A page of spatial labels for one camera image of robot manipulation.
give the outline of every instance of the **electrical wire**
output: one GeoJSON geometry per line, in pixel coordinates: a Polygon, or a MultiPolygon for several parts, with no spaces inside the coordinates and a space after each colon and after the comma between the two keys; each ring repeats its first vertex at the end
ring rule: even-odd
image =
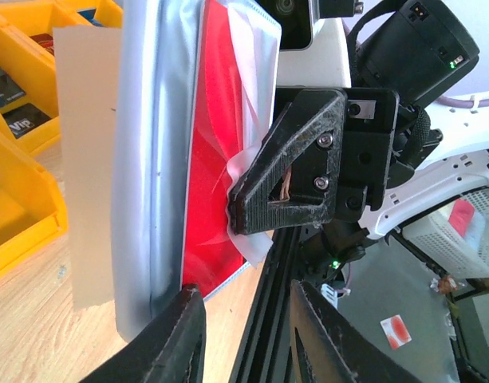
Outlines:
{"type": "MultiPolygon", "coordinates": [[[[458,109],[472,109],[475,103],[473,101],[457,100],[456,98],[450,98],[446,96],[441,96],[436,100],[439,104],[450,106],[452,108],[458,109]]],[[[489,107],[489,98],[485,100],[480,100],[478,103],[479,108],[489,107]]]]}
{"type": "Polygon", "coordinates": [[[348,263],[349,273],[347,274],[347,281],[345,283],[345,287],[343,289],[337,290],[337,293],[339,293],[339,294],[345,294],[350,287],[350,282],[352,281],[352,278],[353,278],[353,271],[352,271],[351,264],[352,263],[348,263]]]}
{"type": "Polygon", "coordinates": [[[322,281],[322,284],[327,284],[330,285],[331,282],[337,277],[339,273],[341,273],[343,266],[345,266],[344,263],[340,263],[340,265],[336,269],[332,269],[329,271],[327,274],[327,277],[322,281]]]}

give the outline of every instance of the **gray floor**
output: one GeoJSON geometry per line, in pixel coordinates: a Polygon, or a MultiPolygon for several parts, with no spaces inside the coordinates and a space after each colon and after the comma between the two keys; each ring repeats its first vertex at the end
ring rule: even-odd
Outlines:
{"type": "Polygon", "coordinates": [[[429,288],[434,274],[394,239],[390,247],[370,247],[352,274],[352,293],[338,303],[349,322],[423,383],[459,381],[444,318],[448,307],[429,288]],[[392,350],[380,322],[397,314],[412,341],[392,350]]]}
{"type": "Polygon", "coordinates": [[[463,299],[457,302],[457,306],[469,360],[474,367],[489,378],[489,347],[474,300],[473,298],[463,299]]]}

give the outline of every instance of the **small card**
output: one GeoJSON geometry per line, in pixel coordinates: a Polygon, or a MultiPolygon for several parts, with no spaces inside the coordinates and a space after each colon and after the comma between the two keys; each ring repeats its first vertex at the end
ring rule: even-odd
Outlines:
{"type": "Polygon", "coordinates": [[[334,288],[324,283],[321,287],[321,294],[327,302],[331,303],[331,306],[338,310],[338,292],[334,288]]]}
{"type": "Polygon", "coordinates": [[[26,93],[0,68],[0,109],[24,97],[26,93]]]}
{"type": "Polygon", "coordinates": [[[24,136],[37,126],[49,121],[50,118],[39,108],[32,104],[24,104],[17,109],[3,115],[15,138],[24,136]]]}
{"type": "Polygon", "coordinates": [[[95,19],[95,12],[96,12],[95,8],[90,8],[87,10],[80,10],[78,13],[86,20],[91,22],[94,26],[103,26],[95,19]]]}
{"type": "Polygon", "coordinates": [[[392,349],[398,349],[412,340],[400,315],[385,319],[381,326],[392,349]]]}
{"type": "Polygon", "coordinates": [[[31,36],[31,39],[54,56],[53,36],[50,34],[37,34],[31,36]]]}

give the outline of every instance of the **wooden table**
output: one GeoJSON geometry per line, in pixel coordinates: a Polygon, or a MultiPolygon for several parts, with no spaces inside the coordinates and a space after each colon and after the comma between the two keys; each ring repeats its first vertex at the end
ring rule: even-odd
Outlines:
{"type": "MultiPolygon", "coordinates": [[[[63,190],[60,145],[37,159],[63,190]]],[[[228,381],[260,271],[206,304],[205,382],[228,381]]],[[[125,346],[113,302],[73,312],[71,277],[65,235],[0,280],[0,381],[79,381],[125,346]]]]}

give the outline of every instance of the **yellow plastic bin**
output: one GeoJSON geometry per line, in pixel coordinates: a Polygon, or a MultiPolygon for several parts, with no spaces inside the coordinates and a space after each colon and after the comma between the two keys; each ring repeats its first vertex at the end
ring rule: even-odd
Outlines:
{"type": "MultiPolygon", "coordinates": [[[[15,2],[0,4],[0,21],[6,22],[15,34],[23,34],[29,38],[47,34],[53,36],[53,28],[65,26],[90,25],[71,7],[54,0],[35,2],[15,2]]],[[[28,40],[37,49],[42,47],[32,39],[28,40]]]]}
{"type": "Polygon", "coordinates": [[[0,113],[0,131],[32,156],[60,138],[54,60],[44,49],[35,49],[34,44],[28,37],[16,34],[0,16],[0,68],[26,92],[23,102],[51,118],[19,136],[12,133],[0,113]]]}
{"type": "Polygon", "coordinates": [[[0,277],[66,230],[53,176],[0,132],[0,277]]]}
{"type": "Polygon", "coordinates": [[[113,0],[100,0],[94,18],[103,26],[121,28],[124,11],[113,0]]]}
{"type": "Polygon", "coordinates": [[[77,12],[95,10],[90,19],[94,25],[121,28],[124,11],[113,0],[56,0],[57,4],[70,7],[77,12]]]}
{"type": "Polygon", "coordinates": [[[99,0],[56,0],[56,2],[71,6],[75,10],[89,10],[91,8],[97,8],[99,4],[99,0]]]}

